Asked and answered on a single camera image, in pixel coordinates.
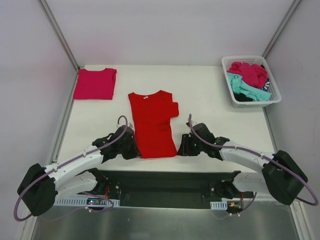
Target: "white plastic basket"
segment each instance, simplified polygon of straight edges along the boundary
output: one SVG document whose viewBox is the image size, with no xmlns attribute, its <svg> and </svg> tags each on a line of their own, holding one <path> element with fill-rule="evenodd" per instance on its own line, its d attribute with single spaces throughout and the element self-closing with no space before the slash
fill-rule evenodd
<svg viewBox="0 0 320 240">
<path fill-rule="evenodd" d="M 271 93 L 271 97 L 269 101 L 237 101 L 235 99 L 234 93 L 232 91 L 230 81 L 227 75 L 227 71 L 231 67 L 232 63 L 234 62 L 241 62 L 241 63 L 248 63 L 250 65 L 252 64 L 258 64 L 263 65 L 270 81 L 270 87 L 268 89 L 268 92 Z M 247 55 L 247 56 L 225 56 L 222 58 L 222 67 L 225 75 L 226 84 L 228 86 L 230 97 L 231 97 L 231 103 L 234 108 L 246 108 L 246 107 L 265 107 L 270 104 L 279 103 L 281 101 L 281 95 L 278 89 L 278 86 L 276 84 L 276 81 L 270 71 L 270 68 L 266 62 L 266 60 L 262 56 L 253 56 L 253 55 Z"/>
</svg>

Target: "white table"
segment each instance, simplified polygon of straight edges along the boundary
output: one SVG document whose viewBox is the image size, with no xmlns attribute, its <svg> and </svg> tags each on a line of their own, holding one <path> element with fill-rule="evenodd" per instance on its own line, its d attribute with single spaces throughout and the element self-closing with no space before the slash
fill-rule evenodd
<svg viewBox="0 0 320 240">
<path fill-rule="evenodd" d="M 164 90 L 179 104 L 179 116 L 171 119 L 172 137 L 177 149 L 181 135 L 188 133 L 186 122 L 205 123 L 216 136 L 229 138 L 240 145 L 264 152 L 273 146 L 262 108 L 235 109 L 219 66 L 159 65 L 86 65 L 91 71 L 117 69 L 113 100 L 75 100 L 58 162 L 76 155 L 95 139 L 117 130 L 117 119 L 125 115 L 133 123 L 128 94 L 153 94 Z M 156 159 L 124 160 L 121 155 L 108 160 L 101 170 L 172 171 L 172 172 L 253 172 L 233 162 L 209 158 L 176 156 Z"/>
</svg>

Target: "wall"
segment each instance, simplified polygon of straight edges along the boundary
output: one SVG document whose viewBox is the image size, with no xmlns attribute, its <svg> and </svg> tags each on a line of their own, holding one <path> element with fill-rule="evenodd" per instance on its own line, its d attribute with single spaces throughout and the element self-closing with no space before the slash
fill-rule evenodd
<svg viewBox="0 0 320 240">
<path fill-rule="evenodd" d="M 36 0 L 2 0 L 0 33 L 0 239 L 12 240 L 17 188 L 48 160 L 75 71 Z"/>
<path fill-rule="evenodd" d="M 262 55 L 293 0 L 48 0 L 85 64 L 219 66 Z"/>
<path fill-rule="evenodd" d="M 320 1 L 305 0 L 267 58 L 282 102 L 267 108 L 278 149 L 288 151 L 320 197 Z M 309 194 L 303 197 L 311 200 Z M 306 206 L 320 239 L 320 207 Z"/>
</svg>

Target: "purple cable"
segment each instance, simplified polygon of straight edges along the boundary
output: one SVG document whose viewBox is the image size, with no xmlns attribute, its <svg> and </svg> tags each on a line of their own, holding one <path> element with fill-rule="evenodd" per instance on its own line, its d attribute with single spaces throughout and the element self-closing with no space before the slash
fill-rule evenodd
<svg viewBox="0 0 320 240">
<path fill-rule="evenodd" d="M 275 160 L 267 157 L 267 156 L 264 156 L 256 151 L 253 151 L 251 149 L 248 149 L 248 148 L 245 148 L 245 147 L 241 147 L 241 146 L 238 146 L 238 147 L 235 147 L 235 146 L 223 146 L 223 145 L 215 145 L 215 144 L 212 144 L 206 140 L 204 140 L 203 138 L 201 138 L 194 130 L 193 126 L 192 126 L 192 120 L 191 120 L 191 117 L 192 115 L 189 114 L 189 119 L 188 119 L 188 123 L 189 123 L 189 126 L 190 126 L 190 129 L 191 129 L 191 132 L 202 142 L 204 142 L 205 144 L 211 146 L 211 147 L 214 147 L 214 148 L 218 148 L 218 149 L 237 149 L 237 150 L 242 150 L 242 151 L 246 151 L 248 153 L 251 153 L 251 154 L 254 154 L 258 157 L 262 157 L 263 159 L 273 163 L 274 165 L 278 166 L 279 168 L 285 170 L 286 172 L 288 172 L 289 174 L 291 174 L 292 176 L 294 176 L 296 179 L 298 179 L 304 186 L 305 188 L 309 191 L 309 193 L 311 194 L 311 196 L 313 197 L 314 199 L 314 202 L 309 202 L 307 200 L 304 200 L 304 199 L 301 199 L 300 197 L 296 197 L 297 200 L 301 201 L 301 202 L 304 202 L 305 204 L 309 204 L 311 206 L 318 206 L 319 205 L 319 200 L 316 196 L 316 193 L 311 189 L 311 187 L 305 182 L 305 180 L 302 179 L 302 177 L 300 177 L 298 174 L 296 174 L 295 172 L 291 171 L 289 168 L 281 165 L 280 163 L 276 162 Z"/>
<path fill-rule="evenodd" d="M 257 192 L 254 194 L 254 196 L 253 196 L 251 202 L 248 204 L 248 206 L 246 206 L 241 212 L 239 212 L 239 214 L 242 214 L 244 211 L 246 211 L 254 203 L 256 197 L 257 197 Z M 216 217 L 216 216 L 214 216 L 214 217 L 216 219 L 218 219 L 218 220 L 223 220 L 223 219 L 226 219 L 227 217 L 231 217 L 231 216 L 234 216 L 234 215 L 238 215 L 238 214 L 237 213 L 232 213 L 231 215 L 228 214 L 228 215 L 223 216 L 223 217 Z"/>
<path fill-rule="evenodd" d="M 86 192 L 86 191 L 83 191 L 82 193 L 83 193 L 83 194 L 86 194 L 86 195 L 89 195 L 89 196 L 92 196 L 92 197 L 95 197 L 95 198 L 99 198 L 99 199 L 106 200 L 106 201 L 108 201 L 109 203 L 111 203 L 111 206 L 110 206 L 110 207 L 104 208 L 104 209 L 102 209 L 102 210 L 91 209 L 91 212 L 94 212 L 94 213 L 103 213 L 103 212 L 109 211 L 109 210 L 112 209 L 112 208 L 114 207 L 114 205 L 115 205 L 113 201 L 111 201 L 110 199 L 108 199 L 108 198 L 106 198 L 106 197 L 94 195 L 94 194 L 91 194 L 91 193 Z M 40 218 L 41 218 L 42 220 L 46 221 L 46 222 L 54 222 L 54 221 L 58 221 L 58 220 L 60 220 L 60 219 L 63 219 L 63 218 L 65 218 L 66 216 L 68 216 L 68 215 L 70 215 L 70 214 L 72 214 L 72 213 L 74 213 L 74 212 L 76 212 L 76 211 L 78 211 L 78 210 L 80 210 L 80 209 L 86 209 L 86 207 L 83 207 L 83 206 L 77 207 L 77 208 L 73 209 L 72 211 L 66 213 L 65 215 L 59 216 L 59 217 L 54 218 L 54 219 L 45 219 L 43 216 L 40 216 Z"/>
<path fill-rule="evenodd" d="M 86 153 L 87 155 L 88 155 L 88 154 L 92 154 L 92 153 L 94 153 L 94 152 L 96 152 L 96 151 L 99 151 L 99 150 L 101 150 L 101 149 L 104 149 L 104 148 L 106 148 L 106 147 L 109 147 L 110 145 L 112 145 L 112 144 L 114 144 L 116 141 L 118 141 L 120 138 L 122 138 L 122 136 L 125 134 L 125 132 L 127 131 L 127 128 L 128 128 L 128 119 L 126 118 L 126 116 L 121 115 L 121 116 L 118 118 L 118 121 L 117 121 L 118 124 L 120 123 L 120 119 L 121 119 L 121 118 L 124 118 L 124 120 L 125 120 L 125 127 L 124 127 L 123 132 L 122 132 L 116 139 L 112 140 L 111 142 L 106 143 L 105 145 L 103 145 L 103 146 L 101 146 L 101 147 L 99 147 L 99 148 L 97 148 L 97 149 L 88 151 L 88 152 Z M 70 164 L 70 163 L 74 162 L 75 160 L 78 160 L 78 159 L 80 159 L 80 158 L 82 158 L 82 157 L 83 157 L 83 155 L 80 154 L 80 155 L 78 155 L 78 156 L 76 156 L 76 157 L 74 157 L 74 158 L 72 158 L 72 159 L 70 159 L 70 160 L 62 163 L 61 165 L 59 165 L 59 166 L 57 167 L 57 169 L 63 168 L 65 165 L 68 165 L 68 164 Z M 42 179 L 45 178 L 46 176 L 49 176 L 49 175 L 52 174 L 54 171 L 55 171 L 55 169 L 52 169 L 52 170 L 48 171 L 47 173 L 43 174 L 42 176 L 38 177 L 36 180 L 34 180 L 32 183 L 30 183 L 30 184 L 21 192 L 21 194 L 19 195 L 19 197 L 18 197 L 18 199 L 17 199 L 17 201 L 16 201 L 16 203 L 15 203 L 14 210 L 13 210 L 13 217 L 14 217 L 14 219 L 15 219 L 16 221 L 18 221 L 18 222 L 23 222 L 23 221 L 27 220 L 28 218 L 30 218 L 30 217 L 32 216 L 32 214 L 30 213 L 28 216 L 26 216 L 26 217 L 24 217 L 24 218 L 19 218 L 19 217 L 18 217 L 18 207 L 19 207 L 19 204 L 20 204 L 22 198 L 24 197 L 24 195 L 26 194 L 26 192 L 27 192 L 30 188 L 32 188 L 33 185 L 35 185 L 37 182 L 39 182 L 40 180 L 42 180 Z"/>
</svg>

